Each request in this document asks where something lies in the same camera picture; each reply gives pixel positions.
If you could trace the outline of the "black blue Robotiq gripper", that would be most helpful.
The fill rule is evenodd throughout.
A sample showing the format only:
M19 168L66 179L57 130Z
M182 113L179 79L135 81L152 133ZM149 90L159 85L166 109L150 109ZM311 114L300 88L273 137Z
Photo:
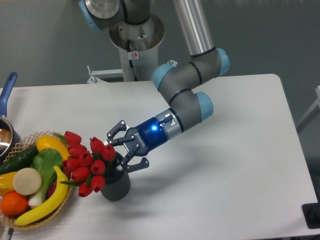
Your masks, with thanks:
M123 145L127 149L127 154L120 161L120 165L125 167L128 173L143 170L150 166L146 155L168 141L164 124L169 121L169 118L163 120L150 118L135 127L128 127L124 120L120 120L107 132L107 144L114 147ZM141 161L129 165L129 161L135 156L142 157Z

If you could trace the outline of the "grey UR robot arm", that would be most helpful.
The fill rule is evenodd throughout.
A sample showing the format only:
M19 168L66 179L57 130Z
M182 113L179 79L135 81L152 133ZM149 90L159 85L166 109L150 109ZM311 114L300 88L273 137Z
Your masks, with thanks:
M173 3L191 61L158 64L164 38L162 21L150 11L148 0L81 0L79 7L95 30L109 30L118 48L126 82L152 81L169 108L135 127L120 121L107 133L107 143L124 146L127 154L116 163L127 172L147 168L147 154L209 118L213 103L193 89L223 75L230 67L226 52L215 47L199 0Z

